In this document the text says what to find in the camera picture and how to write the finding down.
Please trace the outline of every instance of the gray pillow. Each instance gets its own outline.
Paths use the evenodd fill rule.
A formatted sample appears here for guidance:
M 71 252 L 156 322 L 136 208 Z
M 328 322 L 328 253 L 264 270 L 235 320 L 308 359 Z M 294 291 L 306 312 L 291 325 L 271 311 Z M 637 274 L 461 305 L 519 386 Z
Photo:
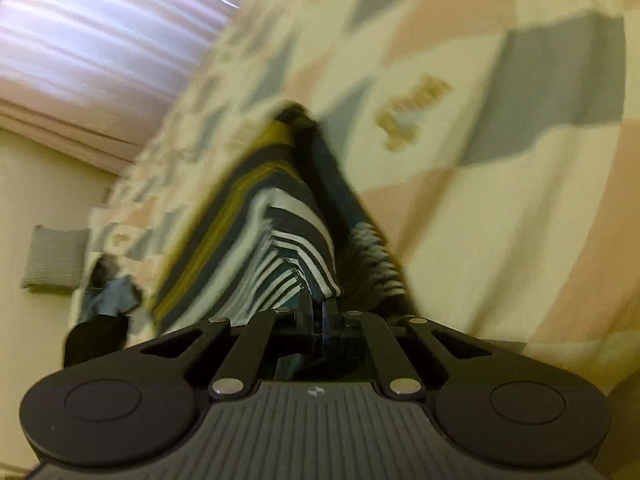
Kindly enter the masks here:
M 22 288 L 80 287 L 89 230 L 57 231 L 36 225 Z

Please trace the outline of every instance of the bed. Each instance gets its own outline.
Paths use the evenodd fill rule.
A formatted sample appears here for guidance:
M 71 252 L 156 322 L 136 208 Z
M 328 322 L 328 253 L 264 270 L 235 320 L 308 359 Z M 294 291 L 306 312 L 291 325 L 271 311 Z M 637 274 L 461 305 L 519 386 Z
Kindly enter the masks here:
M 117 254 L 154 297 L 285 100 L 322 121 L 419 313 L 593 381 L 600 465 L 638 478 L 640 0 L 246 0 L 92 212 L 86 268 Z M 179 326 L 141 309 L 129 343 Z

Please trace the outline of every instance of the beige wall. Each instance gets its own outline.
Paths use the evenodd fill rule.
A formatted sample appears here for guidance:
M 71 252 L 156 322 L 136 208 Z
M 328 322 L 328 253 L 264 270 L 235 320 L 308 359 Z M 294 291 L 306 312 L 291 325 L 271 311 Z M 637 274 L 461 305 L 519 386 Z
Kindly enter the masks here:
M 114 176 L 0 130 L 0 462 L 33 466 L 18 406 L 60 367 L 70 296 L 19 288 L 34 225 L 86 226 Z

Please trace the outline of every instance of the curtain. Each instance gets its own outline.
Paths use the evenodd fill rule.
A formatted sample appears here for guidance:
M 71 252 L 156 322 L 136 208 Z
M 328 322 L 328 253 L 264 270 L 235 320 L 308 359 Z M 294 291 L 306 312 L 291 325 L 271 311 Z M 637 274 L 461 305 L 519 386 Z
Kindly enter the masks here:
M 0 0 L 0 126 L 119 173 L 241 0 Z

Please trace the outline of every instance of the crosshair symbol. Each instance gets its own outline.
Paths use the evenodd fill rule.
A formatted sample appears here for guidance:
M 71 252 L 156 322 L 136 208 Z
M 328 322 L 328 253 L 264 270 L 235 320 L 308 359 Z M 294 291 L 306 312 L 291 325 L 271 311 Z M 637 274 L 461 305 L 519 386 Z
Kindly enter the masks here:
M 306 392 L 309 395 L 313 395 L 315 398 L 318 398 L 321 395 L 324 395 L 324 388 L 321 388 L 320 386 L 313 386 L 309 388 Z

